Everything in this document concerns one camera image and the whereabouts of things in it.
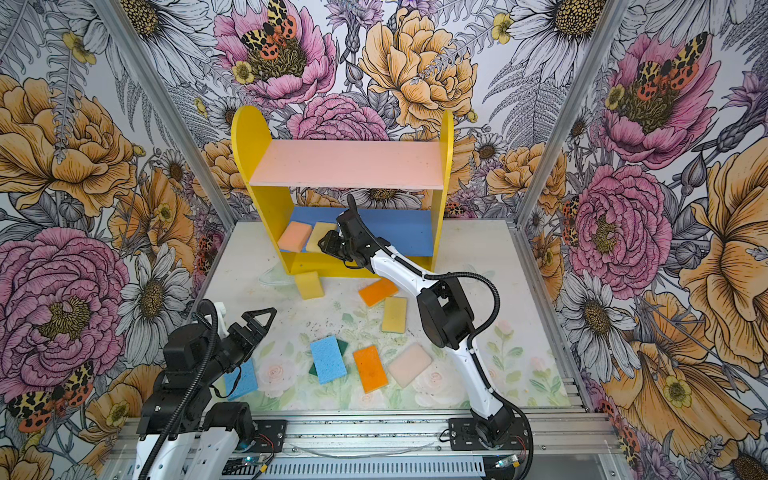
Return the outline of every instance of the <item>black cable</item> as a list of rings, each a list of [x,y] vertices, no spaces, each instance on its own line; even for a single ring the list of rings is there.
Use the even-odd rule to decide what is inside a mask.
[[[202,323],[200,319],[203,318],[202,315],[200,315],[197,312],[192,312],[192,317],[197,320],[199,323]],[[152,450],[149,452],[149,455],[147,456],[147,460],[144,462],[144,466],[141,467],[141,473],[139,474],[138,480],[147,480],[147,477],[149,476],[149,471],[152,469],[152,464],[154,463],[154,460],[157,457],[157,454],[160,453],[160,449],[163,447],[163,443],[170,435],[171,430],[174,429],[174,426],[176,425],[176,421],[181,416],[181,413],[187,409],[187,405],[189,404],[190,400],[192,400],[192,395],[194,394],[195,390],[197,390],[197,386],[200,385],[200,380],[203,378],[203,374],[205,373],[205,369],[208,367],[208,362],[210,361],[210,358],[214,354],[214,349],[216,348],[216,342],[219,339],[218,329],[219,329],[219,316],[218,315],[211,315],[211,326],[208,330],[208,347],[205,349],[205,355],[203,356],[203,361],[200,363],[200,367],[197,369],[197,372],[195,373],[194,378],[192,379],[192,383],[187,387],[187,391],[184,392],[184,396],[181,397],[181,401],[176,406],[176,409],[174,410],[173,414],[171,414],[170,419],[168,420],[168,423],[163,428],[163,431],[160,433],[160,437],[157,438],[157,441],[154,443],[154,447],[152,447]]]

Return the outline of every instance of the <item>black bracket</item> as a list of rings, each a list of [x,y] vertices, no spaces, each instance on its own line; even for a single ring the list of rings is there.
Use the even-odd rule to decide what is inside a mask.
[[[262,440],[259,434],[264,435],[272,441],[275,453],[283,451],[283,442],[286,436],[286,420],[253,420],[253,426],[256,428],[256,443],[249,449],[250,453],[271,453],[272,445]]]
[[[448,428],[451,432],[451,450],[454,452],[468,452],[470,450],[488,450],[478,437],[477,421],[475,419],[449,419]],[[520,444],[515,436],[519,436],[524,439],[522,422],[513,423],[509,430],[509,440],[505,442],[498,450],[522,450],[523,446]]]

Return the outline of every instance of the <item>daisy center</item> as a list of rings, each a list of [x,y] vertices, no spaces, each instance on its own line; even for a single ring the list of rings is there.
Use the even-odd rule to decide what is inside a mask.
[[[585,124],[584,120],[582,120],[581,118],[577,118],[574,124],[571,126],[571,136],[578,137],[582,135],[586,128],[587,128],[587,125]]]
[[[237,110],[232,110],[231,108],[224,112],[224,121],[226,121],[227,125],[232,124],[232,121],[235,119],[236,113],[237,113]]]
[[[150,280],[144,287],[144,293],[139,300],[139,306],[144,318],[152,319],[160,314],[163,309],[163,300],[165,289],[163,284],[157,280]]]
[[[611,319],[608,318],[608,313],[595,300],[587,300],[584,304],[584,318],[595,333],[605,335],[611,329]]]
[[[554,26],[566,35],[591,35],[605,0],[564,0],[554,15]]]
[[[397,195],[397,190],[392,188],[372,188],[368,192],[373,200],[380,202],[391,200]]]
[[[146,38],[157,33],[160,19],[147,0],[120,0],[120,4],[139,35]]]
[[[731,462],[733,469],[744,480],[768,480],[766,469],[751,455],[740,453],[739,456]]]
[[[496,149],[493,145],[483,145],[478,153],[480,154],[480,160],[488,160],[496,155]]]
[[[171,178],[177,182],[180,182],[181,178],[184,176],[184,169],[181,167],[181,165],[172,163],[168,165],[168,173],[170,174]]]

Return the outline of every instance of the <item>green sponge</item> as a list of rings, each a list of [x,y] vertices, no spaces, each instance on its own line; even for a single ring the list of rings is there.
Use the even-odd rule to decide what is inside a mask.
[[[339,351],[341,352],[342,355],[344,355],[344,352],[346,351],[346,346],[349,344],[344,340],[336,339],[336,341],[339,344]],[[310,375],[317,376],[317,367],[315,367],[314,363],[312,364],[312,368],[310,369]]]

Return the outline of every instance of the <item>blue shelf board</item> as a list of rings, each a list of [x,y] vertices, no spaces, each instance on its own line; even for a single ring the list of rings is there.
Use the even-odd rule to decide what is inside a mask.
[[[314,227],[317,222],[335,223],[336,217],[345,210],[346,208],[294,207],[290,219]],[[429,210],[361,208],[359,212],[371,233],[388,240],[403,255],[432,256],[432,214]]]

